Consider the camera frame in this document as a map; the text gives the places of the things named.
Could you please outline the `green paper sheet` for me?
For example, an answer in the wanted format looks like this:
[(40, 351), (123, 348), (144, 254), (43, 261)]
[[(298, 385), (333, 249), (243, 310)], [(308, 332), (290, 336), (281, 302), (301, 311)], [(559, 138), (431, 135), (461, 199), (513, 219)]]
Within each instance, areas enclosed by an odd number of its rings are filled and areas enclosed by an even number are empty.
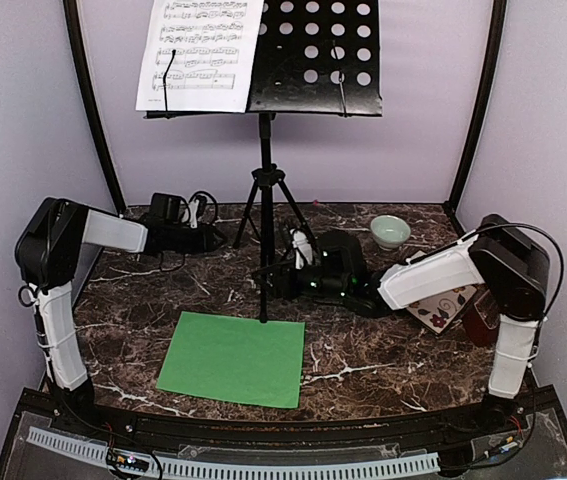
[(183, 312), (156, 388), (268, 408), (300, 402), (305, 324)]

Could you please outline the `white sheet music paper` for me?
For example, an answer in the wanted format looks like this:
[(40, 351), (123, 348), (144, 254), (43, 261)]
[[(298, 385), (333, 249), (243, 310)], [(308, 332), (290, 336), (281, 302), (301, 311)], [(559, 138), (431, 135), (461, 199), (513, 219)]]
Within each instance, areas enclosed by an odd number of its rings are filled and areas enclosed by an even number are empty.
[(243, 113), (262, 1), (155, 1), (138, 111)]

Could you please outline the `dark red wooden metronome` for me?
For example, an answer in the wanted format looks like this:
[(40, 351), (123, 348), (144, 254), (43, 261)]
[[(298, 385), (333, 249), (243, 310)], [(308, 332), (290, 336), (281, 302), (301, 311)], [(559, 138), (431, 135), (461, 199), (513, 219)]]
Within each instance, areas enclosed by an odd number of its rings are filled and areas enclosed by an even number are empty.
[(499, 308), (489, 290), (478, 292), (462, 318), (470, 341), (479, 347), (493, 345), (499, 331)]

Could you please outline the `black music stand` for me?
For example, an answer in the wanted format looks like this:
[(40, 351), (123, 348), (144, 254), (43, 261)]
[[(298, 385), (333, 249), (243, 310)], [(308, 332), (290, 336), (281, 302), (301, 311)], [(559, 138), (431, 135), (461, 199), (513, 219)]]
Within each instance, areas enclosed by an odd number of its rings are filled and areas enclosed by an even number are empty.
[[(251, 198), (261, 200), (261, 267), (275, 262), (273, 191), (291, 193), (271, 157), (276, 115), (332, 114), (378, 117), (380, 93), (379, 4), (376, 1), (262, 1), (247, 109), (243, 113), (145, 112), (149, 118), (197, 114), (255, 114), (261, 166)], [(267, 296), (260, 291), (260, 319)]]

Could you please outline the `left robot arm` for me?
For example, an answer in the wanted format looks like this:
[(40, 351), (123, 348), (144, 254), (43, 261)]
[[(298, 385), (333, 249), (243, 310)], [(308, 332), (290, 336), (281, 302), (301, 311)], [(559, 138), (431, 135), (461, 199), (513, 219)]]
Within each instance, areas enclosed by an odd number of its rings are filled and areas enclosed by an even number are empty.
[(82, 245), (157, 257), (166, 252), (184, 256), (213, 252), (227, 237), (213, 222), (199, 219), (210, 197), (203, 191), (190, 199), (156, 193), (149, 211), (138, 220), (48, 197), (21, 234), (15, 247), (24, 282), (19, 300), (34, 311), (50, 390), (68, 403), (64, 417), (83, 436), (97, 435), (104, 427), (104, 415), (92, 405), (94, 387), (73, 319), (72, 281)]

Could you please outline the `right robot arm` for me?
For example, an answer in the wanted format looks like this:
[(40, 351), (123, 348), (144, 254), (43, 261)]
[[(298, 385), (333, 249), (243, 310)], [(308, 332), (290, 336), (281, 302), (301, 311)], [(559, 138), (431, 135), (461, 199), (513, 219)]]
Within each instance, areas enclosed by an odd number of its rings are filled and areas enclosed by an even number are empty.
[(384, 317), (455, 288), (485, 286), (498, 307), (499, 326), (487, 391), (473, 424), (493, 434), (514, 413), (556, 300), (547, 293), (549, 255), (527, 236), (530, 228), (490, 214), (459, 239), (377, 271), (368, 269), (354, 236), (332, 230), (312, 240), (306, 230), (294, 229), (284, 257), (253, 278), (262, 296), (334, 300), (365, 318)]

